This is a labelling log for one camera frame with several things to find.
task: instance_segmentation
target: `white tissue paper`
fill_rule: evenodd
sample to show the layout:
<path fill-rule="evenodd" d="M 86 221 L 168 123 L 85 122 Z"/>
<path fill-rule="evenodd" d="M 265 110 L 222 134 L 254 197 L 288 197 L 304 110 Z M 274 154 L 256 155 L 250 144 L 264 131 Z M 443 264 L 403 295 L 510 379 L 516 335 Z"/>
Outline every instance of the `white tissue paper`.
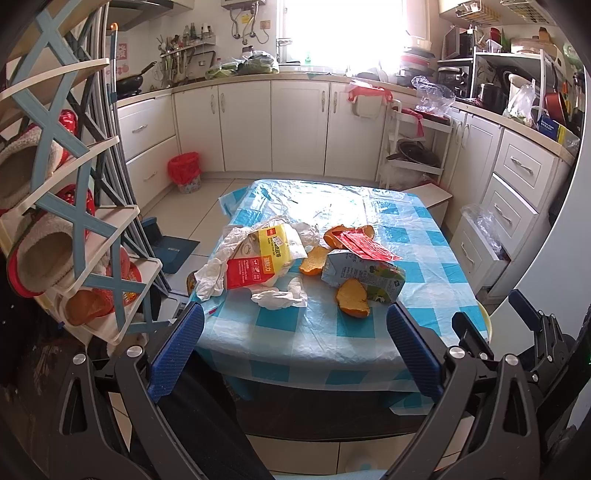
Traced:
<path fill-rule="evenodd" d="M 200 270 L 195 272 L 195 295 L 199 300 L 206 301 L 211 297 L 218 297 L 223 293 L 223 279 L 226 270 L 228 269 L 228 260 L 232 258 L 234 252 L 240 247 L 240 244 L 248 235 L 261 228 L 279 225 L 280 223 L 291 225 L 295 231 L 298 232 L 304 247 L 315 247 L 320 243 L 320 232 L 317 227 L 308 225 L 307 223 L 291 223 L 289 218 L 281 215 L 275 216 L 265 222 L 257 223 L 252 227 L 235 226 L 225 236 L 211 259 Z M 291 264 L 285 265 L 278 275 L 265 282 L 265 284 L 257 286 L 256 293 L 252 298 L 253 301 L 270 310 L 287 308 L 289 306 L 305 307 L 307 305 L 307 295 L 301 286 L 301 279 L 299 286 L 297 285 L 297 282 L 294 283 L 293 286 L 289 288 L 290 290 L 288 292 L 279 292 L 277 288 L 272 287 L 278 277 L 287 273 L 290 266 Z"/>

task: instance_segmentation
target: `plastic bag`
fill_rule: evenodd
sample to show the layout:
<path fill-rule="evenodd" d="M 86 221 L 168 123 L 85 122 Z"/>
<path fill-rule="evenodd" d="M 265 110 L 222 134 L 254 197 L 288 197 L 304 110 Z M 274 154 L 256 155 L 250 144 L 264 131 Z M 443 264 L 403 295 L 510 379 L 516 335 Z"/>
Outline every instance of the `plastic bag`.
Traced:
<path fill-rule="evenodd" d="M 452 103 L 456 101 L 456 96 L 449 88 L 431 83 L 426 77 L 415 77 L 412 84 L 417 89 L 417 97 L 420 100 L 415 108 L 419 112 L 445 116 Z"/>
<path fill-rule="evenodd" d="M 495 253 L 501 257 L 503 245 L 501 244 L 501 238 L 498 233 L 498 224 L 495 219 L 495 215 L 482 208 L 481 205 L 472 203 L 462 207 L 462 213 L 466 213 L 470 220 L 479 228 L 482 235 L 484 235 L 487 243 L 495 251 Z"/>
<path fill-rule="evenodd" d="M 191 183 L 201 173 L 199 168 L 199 154 L 197 152 L 184 153 L 168 161 L 168 176 L 177 185 Z"/>
<path fill-rule="evenodd" d="M 257 73 L 279 73 L 279 64 L 275 57 L 266 51 L 255 50 L 252 55 L 238 64 L 237 75 Z"/>
<path fill-rule="evenodd" d="M 534 125 L 531 108 L 535 101 L 535 85 L 524 85 L 509 102 L 503 116 L 528 127 Z"/>
<path fill-rule="evenodd" d="M 211 79 L 223 79 L 236 75 L 240 60 L 229 59 L 227 61 L 219 62 L 205 72 L 205 78 Z"/>

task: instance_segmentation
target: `red plastic bag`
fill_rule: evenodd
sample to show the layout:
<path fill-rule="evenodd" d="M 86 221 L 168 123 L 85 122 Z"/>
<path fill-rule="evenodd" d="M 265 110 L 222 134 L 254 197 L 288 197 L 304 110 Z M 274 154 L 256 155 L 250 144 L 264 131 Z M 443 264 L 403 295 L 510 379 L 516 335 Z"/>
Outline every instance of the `red plastic bag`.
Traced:
<path fill-rule="evenodd" d="M 168 161 L 168 176 L 177 185 L 190 183 L 200 173 L 199 154 L 197 152 L 184 153 Z"/>

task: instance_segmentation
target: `red packet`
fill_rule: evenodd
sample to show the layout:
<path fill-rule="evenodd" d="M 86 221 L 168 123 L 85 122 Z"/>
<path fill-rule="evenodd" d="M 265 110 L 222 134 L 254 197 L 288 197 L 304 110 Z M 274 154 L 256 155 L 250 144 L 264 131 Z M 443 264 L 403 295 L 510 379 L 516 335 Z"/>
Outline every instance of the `red packet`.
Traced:
<path fill-rule="evenodd" d="M 347 249 L 366 260 L 381 260 L 385 262 L 402 260 L 402 257 L 386 250 L 382 245 L 374 242 L 370 237 L 365 235 L 361 228 L 345 230 L 344 232 L 334 232 L 333 235 Z"/>
<path fill-rule="evenodd" d="M 273 273 L 264 273 L 261 257 L 233 258 L 228 260 L 226 288 L 230 290 L 263 283 L 273 275 Z"/>

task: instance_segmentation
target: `plastic wrap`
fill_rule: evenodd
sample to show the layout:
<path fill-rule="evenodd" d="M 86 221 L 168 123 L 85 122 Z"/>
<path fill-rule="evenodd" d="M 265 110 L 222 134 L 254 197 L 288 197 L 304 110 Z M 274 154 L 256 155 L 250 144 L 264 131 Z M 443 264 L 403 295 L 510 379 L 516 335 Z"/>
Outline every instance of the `plastic wrap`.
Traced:
<path fill-rule="evenodd" d="M 520 124 L 524 124 L 528 127 L 534 125 L 534 121 L 531 117 L 531 108 L 535 101 L 535 86 L 524 85 L 519 89 L 519 92 L 509 102 L 509 105 L 503 112 L 503 116 L 511 118 Z"/>
<path fill-rule="evenodd" d="M 449 88 L 431 83 L 426 77 L 415 77 L 412 84 L 417 89 L 419 104 L 415 110 L 419 112 L 445 116 L 452 103 L 456 101 L 456 96 Z"/>
<path fill-rule="evenodd" d="M 255 75 L 258 73 L 279 73 L 277 59 L 262 50 L 255 50 L 252 55 L 238 64 L 237 75 Z"/>
<path fill-rule="evenodd" d="M 481 205 L 472 203 L 462 207 L 462 213 L 466 213 L 470 220 L 478 227 L 482 235 L 484 235 L 487 243 L 495 251 L 495 253 L 501 256 L 503 245 L 501 244 L 501 237 L 498 232 L 498 223 L 496 222 L 495 215 L 482 208 Z"/>

